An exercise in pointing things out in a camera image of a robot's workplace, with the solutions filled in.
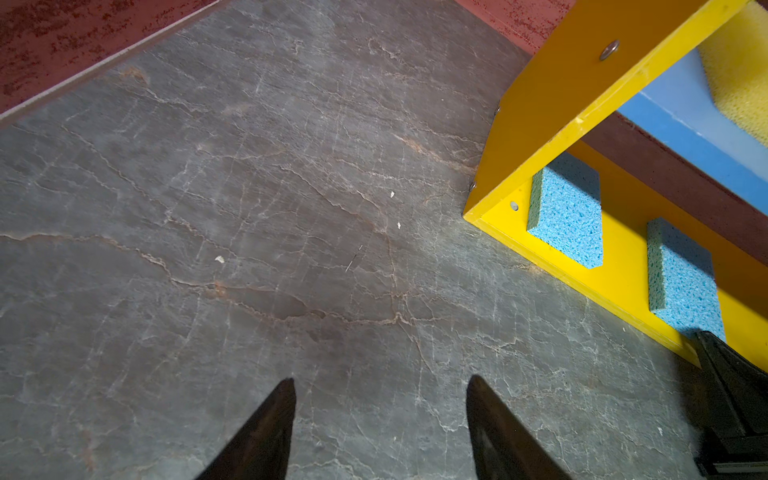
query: red speckled surface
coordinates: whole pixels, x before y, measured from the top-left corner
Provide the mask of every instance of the red speckled surface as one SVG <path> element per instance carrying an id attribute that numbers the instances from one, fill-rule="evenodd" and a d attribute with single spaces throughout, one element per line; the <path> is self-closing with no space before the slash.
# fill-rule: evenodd
<path id="1" fill-rule="evenodd" d="M 576 0 L 456 0 L 529 54 L 541 48 Z"/>
<path id="2" fill-rule="evenodd" d="M 212 1 L 4 0 L 0 6 L 0 111 Z"/>

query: gray marble surface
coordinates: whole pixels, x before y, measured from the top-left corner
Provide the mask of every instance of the gray marble surface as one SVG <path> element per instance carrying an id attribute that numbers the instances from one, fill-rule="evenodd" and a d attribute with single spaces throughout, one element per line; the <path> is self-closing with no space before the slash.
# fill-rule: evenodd
<path id="1" fill-rule="evenodd" d="M 292 376 L 289 478 L 474 478 L 480 373 L 574 479 L 696 478 L 697 371 L 461 218 L 526 61 L 239 0 L 0 131 L 0 475 L 193 478 Z"/>

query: sponge side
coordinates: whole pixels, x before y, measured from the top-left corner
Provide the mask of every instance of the sponge side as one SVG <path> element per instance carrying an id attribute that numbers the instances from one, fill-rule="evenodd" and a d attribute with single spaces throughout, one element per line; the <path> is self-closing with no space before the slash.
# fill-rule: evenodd
<path id="1" fill-rule="evenodd" d="M 768 147 L 768 12 L 746 4 L 699 53 L 717 109 Z"/>
<path id="2" fill-rule="evenodd" d="M 569 153 L 533 178 L 528 232 L 587 268 L 603 264 L 600 174 Z"/>
<path id="3" fill-rule="evenodd" d="M 650 311 L 683 334 L 725 340 L 710 252 L 663 218 L 648 223 L 647 242 Z"/>

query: blue board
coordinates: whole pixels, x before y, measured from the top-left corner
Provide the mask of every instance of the blue board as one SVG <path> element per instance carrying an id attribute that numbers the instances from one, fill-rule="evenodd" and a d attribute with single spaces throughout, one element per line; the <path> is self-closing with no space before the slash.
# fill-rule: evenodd
<path id="1" fill-rule="evenodd" d="M 768 148 L 717 110 L 698 50 L 618 111 L 768 215 Z"/>

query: screw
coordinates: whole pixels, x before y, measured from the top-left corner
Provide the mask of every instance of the screw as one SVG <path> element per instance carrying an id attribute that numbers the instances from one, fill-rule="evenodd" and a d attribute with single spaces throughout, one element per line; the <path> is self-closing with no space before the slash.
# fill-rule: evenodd
<path id="1" fill-rule="evenodd" d="M 600 54 L 600 61 L 603 61 L 606 58 L 610 57 L 611 54 L 618 49 L 619 49 L 619 41 L 613 40 L 611 43 L 608 44 L 606 48 L 603 49 L 603 53 Z"/>

